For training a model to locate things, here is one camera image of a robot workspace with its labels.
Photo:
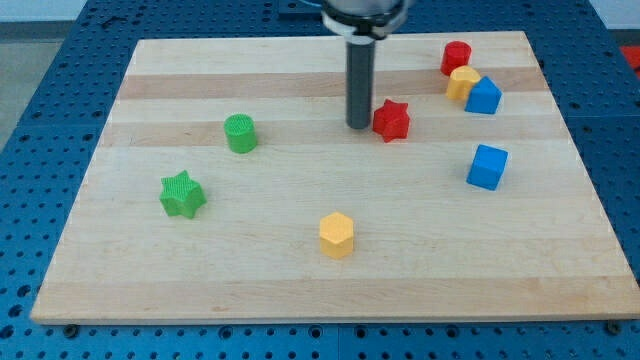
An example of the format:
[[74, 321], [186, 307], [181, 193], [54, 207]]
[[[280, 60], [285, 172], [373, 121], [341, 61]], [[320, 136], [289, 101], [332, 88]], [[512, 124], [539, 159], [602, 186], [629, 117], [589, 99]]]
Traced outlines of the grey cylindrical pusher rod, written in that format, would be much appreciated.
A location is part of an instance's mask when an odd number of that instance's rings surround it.
[[346, 123], [356, 130], [371, 122], [375, 43], [346, 44]]

